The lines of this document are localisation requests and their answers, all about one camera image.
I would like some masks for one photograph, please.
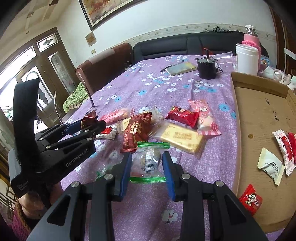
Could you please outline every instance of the cardboard tray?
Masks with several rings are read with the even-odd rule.
[[[296,96],[281,83],[233,72],[232,91],[237,114],[237,169],[233,192],[240,197],[251,183],[263,198],[254,215],[265,233],[287,226],[296,210],[296,169],[283,175],[279,186],[257,168],[263,147],[283,161],[272,132],[296,133]]]

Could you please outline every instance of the framed painting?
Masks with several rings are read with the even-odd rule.
[[[115,14],[140,1],[144,0],[79,0],[91,31]]]

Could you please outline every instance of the brown sofa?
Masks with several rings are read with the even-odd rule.
[[[76,68],[76,74],[93,95],[122,74],[128,62],[133,62],[133,49],[130,44],[123,43],[89,58]]]

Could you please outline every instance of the pink snack package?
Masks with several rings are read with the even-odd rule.
[[[115,110],[107,115],[103,115],[102,118],[100,119],[101,121],[105,121],[106,124],[113,123],[116,121],[120,121],[123,119],[126,119],[130,116],[135,115],[135,109],[134,108],[122,108]]]
[[[189,100],[194,112],[200,112],[197,121],[197,132],[200,135],[221,135],[219,126],[205,100]]]
[[[281,153],[283,154],[286,174],[287,176],[289,176],[294,170],[294,168],[296,167],[296,164],[294,163],[291,144],[283,130],[278,130],[276,132],[273,132],[273,135],[276,137],[276,140],[279,144],[279,148],[281,149]]]

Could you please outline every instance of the floral tablecloth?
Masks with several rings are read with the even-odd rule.
[[[209,183],[222,180],[232,188],[237,158],[237,128],[230,86],[230,73],[233,71],[230,59],[219,59],[223,73],[218,73],[213,80],[201,79],[198,71],[174,77],[161,72],[164,67],[182,60],[196,64],[194,58],[198,57],[175,55],[135,64],[92,96],[96,113],[100,118],[115,109],[133,107],[135,114],[138,114],[156,106],[165,117],[172,106],[190,110],[188,100],[205,99],[217,119],[222,135],[208,140],[200,160],[176,148],[170,148],[169,151],[172,160],[179,163],[185,172]],[[90,108],[88,100],[68,122],[83,118]],[[119,150],[122,144],[121,135],[117,135],[115,140],[95,141],[96,153],[66,176],[61,181],[62,187],[66,189],[76,180],[82,184],[93,182],[96,171],[102,169],[103,164],[120,162],[122,156]],[[165,183],[129,183],[124,200],[112,203],[115,240],[178,240],[182,209],[182,202],[169,200]],[[205,220],[206,239],[209,240],[206,208]]]

